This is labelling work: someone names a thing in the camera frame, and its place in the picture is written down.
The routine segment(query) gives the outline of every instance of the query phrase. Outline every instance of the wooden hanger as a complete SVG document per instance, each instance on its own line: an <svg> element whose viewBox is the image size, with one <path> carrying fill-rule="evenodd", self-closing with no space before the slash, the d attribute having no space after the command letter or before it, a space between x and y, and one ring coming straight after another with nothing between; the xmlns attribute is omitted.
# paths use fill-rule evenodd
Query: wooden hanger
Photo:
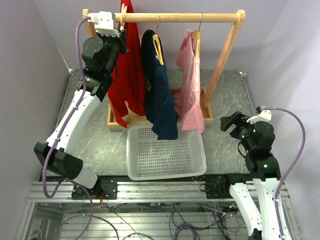
<svg viewBox="0 0 320 240"><path fill-rule="evenodd" d="M125 28L125 23L123 22L124 14L127 13L128 5L125 5L124 3L121 5L121 17L120 17L120 30L123 30Z"/></svg>
<svg viewBox="0 0 320 240"><path fill-rule="evenodd" d="M164 59L162 57L162 51L161 51L161 44L160 44L160 39L159 39L159 35L158 35L158 27L159 27L159 16L156 15L157 20L158 20L158 25L156 26L156 34L152 36L152 42L153 42L153 46L155 49L155 53L158 56L160 65L164 65Z"/></svg>
<svg viewBox="0 0 320 240"><path fill-rule="evenodd" d="M196 58L200 58L200 46L201 46L201 32L200 32L200 27L201 27L201 22L202 22L202 17L203 17L203 13L201 13L201 18L200 18L200 24L199 24L199 28L196 29L192 34L191 37L194 40L194 56Z"/></svg>

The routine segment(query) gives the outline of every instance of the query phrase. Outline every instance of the pink shirt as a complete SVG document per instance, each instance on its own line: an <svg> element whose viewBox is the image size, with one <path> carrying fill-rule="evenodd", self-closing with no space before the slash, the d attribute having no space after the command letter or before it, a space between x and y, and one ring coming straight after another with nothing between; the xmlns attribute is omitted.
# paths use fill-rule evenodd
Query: pink shirt
<svg viewBox="0 0 320 240"><path fill-rule="evenodd" d="M200 107L200 58L194 55L193 31L184 33L183 42L175 63L183 68L181 92L174 97L175 110L182 123L182 130L205 130L205 121Z"/></svg>

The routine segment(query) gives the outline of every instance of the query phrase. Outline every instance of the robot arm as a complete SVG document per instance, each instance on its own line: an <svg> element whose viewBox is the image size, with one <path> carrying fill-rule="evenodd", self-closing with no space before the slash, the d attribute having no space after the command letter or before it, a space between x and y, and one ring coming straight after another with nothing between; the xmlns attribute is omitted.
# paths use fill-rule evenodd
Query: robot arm
<svg viewBox="0 0 320 240"><path fill-rule="evenodd" d="M83 43L81 57L85 62L83 72L86 89L81 104L75 107L83 93L82 79L76 86L77 91L64 118L45 143L38 142L35 145L34 152L44 165L50 148L58 140L47 169L90 189L92 195L97 195L100 191L98 176L84 168L83 161L74 157L73 153L89 117L103 101L113 82L112 72L119 54L125 54L128 50L126 30L116 27L113 13L90 13L90 17L91 22L95 23L97 36L90 37ZM61 128L64 128L64 131L58 138Z"/></svg>
<svg viewBox="0 0 320 240"><path fill-rule="evenodd" d="M221 130L226 131L231 125L235 128L231 137L240 140L246 151L245 164L258 194L259 213L245 182L230 182L229 193L235 199L247 226L249 239L281 240L279 223L276 216L275 192L280 183L280 168L276 158L270 153L275 139L274 128L267 123L271 112L262 111L249 117L237 111L229 117L221 117ZM286 225L281 198L277 199L281 215L284 239L291 240Z"/></svg>

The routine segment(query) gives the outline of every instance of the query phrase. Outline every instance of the wooden clothing rack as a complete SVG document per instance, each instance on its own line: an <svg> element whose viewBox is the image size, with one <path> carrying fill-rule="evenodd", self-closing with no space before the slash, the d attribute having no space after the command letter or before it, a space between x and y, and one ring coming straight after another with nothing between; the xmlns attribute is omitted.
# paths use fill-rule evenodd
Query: wooden clothing rack
<svg viewBox="0 0 320 240"><path fill-rule="evenodd" d="M214 68L211 81L207 89L201 88L200 105L204 117L204 123L210 125L214 121L210 99L217 87L222 71L225 68L231 50L237 40L238 34L246 18L244 10L238 10L236 13L127 13L127 6L123 6L121 13L115 14L115 20L118 23L232 23L229 33L224 42L220 57ZM82 16L85 18L90 13L89 9L83 9ZM95 26L92 22L85 22L88 35L96 36ZM179 88L172 88L171 92L179 92ZM128 128L134 125L147 125L150 122L146 116L138 116L128 109L129 114L123 119L126 121ZM124 128L120 126L115 119L113 110L109 103L108 123L110 131L121 131Z"/></svg>

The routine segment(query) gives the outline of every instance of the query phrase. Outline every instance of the clothing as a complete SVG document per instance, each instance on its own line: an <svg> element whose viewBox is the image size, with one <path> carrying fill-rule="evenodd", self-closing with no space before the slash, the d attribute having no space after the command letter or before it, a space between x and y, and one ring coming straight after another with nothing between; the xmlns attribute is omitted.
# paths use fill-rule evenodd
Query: clothing
<svg viewBox="0 0 320 240"><path fill-rule="evenodd" d="M174 95L182 130L205 130L204 116L200 106L200 58L194 55L192 30L184 33L183 42L175 63L183 68L181 92Z"/></svg>
<svg viewBox="0 0 320 240"><path fill-rule="evenodd" d="M141 41L143 73L151 85L145 97L145 115L146 119L153 123L152 130L157 134L158 140L175 140L178 138L178 114L168 83L166 65L160 65L156 58L152 39L154 34L152 30L145 31Z"/></svg>
<svg viewBox="0 0 320 240"><path fill-rule="evenodd" d="M134 13L130 0L121 0L127 5L127 13ZM118 124L127 128L126 122L122 119L128 114L125 104L137 115L144 116L145 113L145 82L140 56L140 39L138 27L135 22L124 23L126 29L126 46L129 50L126 54L119 54L116 68L113 70L113 83L108 90L108 97L112 104L115 120Z"/></svg>

